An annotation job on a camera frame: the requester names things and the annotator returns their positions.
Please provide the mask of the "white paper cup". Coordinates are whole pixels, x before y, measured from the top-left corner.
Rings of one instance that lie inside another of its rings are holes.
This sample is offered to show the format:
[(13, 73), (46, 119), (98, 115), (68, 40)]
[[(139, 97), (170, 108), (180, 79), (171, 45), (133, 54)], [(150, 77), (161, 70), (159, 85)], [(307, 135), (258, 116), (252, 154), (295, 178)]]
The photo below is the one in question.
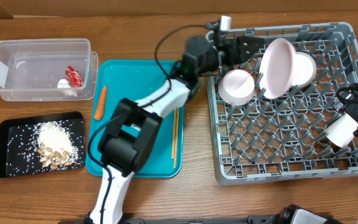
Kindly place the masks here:
[(353, 140), (357, 128), (358, 122), (346, 113), (326, 128), (326, 137), (336, 146), (344, 147)]

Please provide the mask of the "pile of rice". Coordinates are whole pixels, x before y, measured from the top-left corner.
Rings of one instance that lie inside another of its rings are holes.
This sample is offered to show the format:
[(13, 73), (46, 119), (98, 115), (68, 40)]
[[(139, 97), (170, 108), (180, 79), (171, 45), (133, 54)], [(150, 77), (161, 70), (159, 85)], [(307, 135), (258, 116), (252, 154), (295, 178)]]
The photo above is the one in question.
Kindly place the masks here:
[[(71, 153), (73, 165), (51, 170), (41, 168), (40, 144), (54, 150)], [(35, 124), (23, 124), (9, 128), (7, 141), (6, 175), (19, 176), (51, 171), (78, 169), (85, 162), (85, 137), (82, 119), (66, 119)]]

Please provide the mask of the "pile of peanuts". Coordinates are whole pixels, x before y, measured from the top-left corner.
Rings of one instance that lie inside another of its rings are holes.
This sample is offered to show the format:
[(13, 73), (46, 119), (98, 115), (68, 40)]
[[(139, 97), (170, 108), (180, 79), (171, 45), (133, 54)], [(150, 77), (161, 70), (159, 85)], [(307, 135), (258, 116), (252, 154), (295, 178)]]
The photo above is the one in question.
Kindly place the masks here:
[(60, 148), (54, 150), (51, 147), (46, 146), (44, 143), (41, 143), (37, 152), (40, 155), (41, 168), (49, 168), (51, 170), (57, 170), (64, 167), (69, 167), (73, 165), (71, 159), (71, 153)]

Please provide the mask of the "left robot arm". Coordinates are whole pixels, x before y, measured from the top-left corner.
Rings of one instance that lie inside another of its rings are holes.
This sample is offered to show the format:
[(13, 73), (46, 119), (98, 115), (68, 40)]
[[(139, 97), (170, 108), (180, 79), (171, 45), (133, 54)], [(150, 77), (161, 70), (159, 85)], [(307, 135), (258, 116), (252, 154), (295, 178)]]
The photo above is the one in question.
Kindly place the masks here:
[(163, 119), (172, 111), (186, 105), (200, 88), (200, 76), (209, 72), (223, 73), (225, 68), (248, 61), (264, 45), (263, 38), (240, 36), (227, 39), (226, 29), (216, 24), (206, 25), (214, 33), (209, 43), (202, 35), (190, 37), (181, 60), (165, 72), (165, 83), (155, 92), (137, 101), (123, 98), (111, 118), (89, 138), (99, 159), (87, 155), (103, 170), (96, 205), (84, 219), (85, 223), (119, 223), (123, 202), (130, 181), (143, 168), (154, 147)]

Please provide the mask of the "red snack wrapper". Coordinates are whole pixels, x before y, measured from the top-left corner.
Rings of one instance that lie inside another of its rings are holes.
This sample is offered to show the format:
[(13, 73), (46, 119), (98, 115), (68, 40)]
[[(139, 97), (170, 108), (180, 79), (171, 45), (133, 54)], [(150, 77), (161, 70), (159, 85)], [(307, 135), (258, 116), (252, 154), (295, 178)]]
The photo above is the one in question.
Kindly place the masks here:
[(82, 78), (80, 77), (78, 71), (75, 70), (72, 66), (67, 66), (65, 73), (71, 87), (76, 88), (83, 86)]

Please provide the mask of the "white bowl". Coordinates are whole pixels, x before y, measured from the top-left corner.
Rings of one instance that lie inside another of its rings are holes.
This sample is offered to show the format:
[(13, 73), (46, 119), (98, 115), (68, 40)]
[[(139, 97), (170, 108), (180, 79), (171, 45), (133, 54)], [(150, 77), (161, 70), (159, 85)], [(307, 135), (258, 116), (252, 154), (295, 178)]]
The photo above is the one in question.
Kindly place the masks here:
[(294, 58), (292, 86), (301, 88), (309, 85), (316, 75), (316, 63), (313, 58), (304, 53), (297, 52)]

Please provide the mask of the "large pink plate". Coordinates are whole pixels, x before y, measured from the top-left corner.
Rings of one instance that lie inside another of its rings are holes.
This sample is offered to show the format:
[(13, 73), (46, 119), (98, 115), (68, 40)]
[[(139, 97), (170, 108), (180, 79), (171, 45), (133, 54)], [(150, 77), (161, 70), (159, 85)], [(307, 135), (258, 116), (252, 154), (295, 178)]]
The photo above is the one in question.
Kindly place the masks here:
[(259, 87), (265, 89), (265, 98), (276, 99), (289, 90), (293, 81), (295, 54), (294, 46), (284, 38), (275, 39), (268, 45), (259, 67), (262, 74)]

